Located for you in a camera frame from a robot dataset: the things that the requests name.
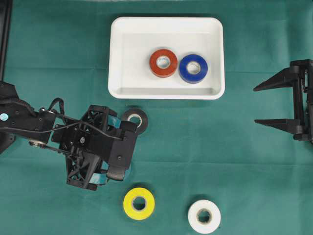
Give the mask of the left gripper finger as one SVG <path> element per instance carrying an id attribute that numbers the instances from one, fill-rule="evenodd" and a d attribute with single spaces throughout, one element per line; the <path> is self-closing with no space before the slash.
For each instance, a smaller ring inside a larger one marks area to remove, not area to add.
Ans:
<path id="1" fill-rule="evenodd" d="M 95 185 L 105 185 L 108 183 L 109 178 L 107 178 L 107 169 L 97 168 L 96 171 L 91 176 L 89 183 Z"/>
<path id="2" fill-rule="evenodd" d="M 108 115 L 107 116 L 107 131 L 112 131 L 113 129 L 119 129 L 121 120 L 118 117 Z"/>

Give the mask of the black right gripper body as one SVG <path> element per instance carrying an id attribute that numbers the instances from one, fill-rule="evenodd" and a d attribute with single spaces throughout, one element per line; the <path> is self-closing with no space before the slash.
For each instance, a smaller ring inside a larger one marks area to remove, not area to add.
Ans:
<path id="1" fill-rule="evenodd" d="M 291 62 L 294 121 L 293 138 L 313 142 L 313 61 Z"/>

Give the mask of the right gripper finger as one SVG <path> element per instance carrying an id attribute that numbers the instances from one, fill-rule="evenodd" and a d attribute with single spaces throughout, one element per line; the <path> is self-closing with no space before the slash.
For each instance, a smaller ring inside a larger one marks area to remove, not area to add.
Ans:
<path id="1" fill-rule="evenodd" d="M 304 134 L 304 126 L 299 119 L 255 119 L 255 123 L 273 127 L 290 134 Z"/>
<path id="2" fill-rule="evenodd" d="M 299 66 L 290 66 L 289 68 L 285 68 L 268 80 L 256 86 L 253 90 L 262 91 L 277 88 L 294 87 L 296 81 L 298 80 L 299 71 Z"/>

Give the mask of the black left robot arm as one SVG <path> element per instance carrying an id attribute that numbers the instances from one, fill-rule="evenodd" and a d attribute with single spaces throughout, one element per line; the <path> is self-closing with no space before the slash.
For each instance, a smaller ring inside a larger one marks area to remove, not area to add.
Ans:
<path id="1" fill-rule="evenodd" d="M 55 98 L 48 109 L 36 112 L 14 85 L 0 83 L 0 150 L 19 136 L 32 146 L 64 154 L 69 185 L 96 190 L 109 180 L 123 181 L 126 167 L 117 147 L 126 142 L 125 133 L 108 107 L 91 105 L 74 119 L 65 115 L 64 101 Z"/>

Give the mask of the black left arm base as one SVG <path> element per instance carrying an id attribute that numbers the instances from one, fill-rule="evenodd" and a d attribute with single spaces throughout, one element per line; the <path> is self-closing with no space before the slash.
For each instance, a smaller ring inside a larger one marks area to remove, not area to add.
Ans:
<path id="1" fill-rule="evenodd" d="M 6 61 L 6 52 L 9 39 L 9 29 L 11 22 L 11 13 L 13 8 L 12 0 L 0 1 L 0 86 L 4 83 L 4 67 Z M 1 132 L 0 133 L 0 153 L 4 152 L 10 145 L 15 142 L 15 135 Z"/>

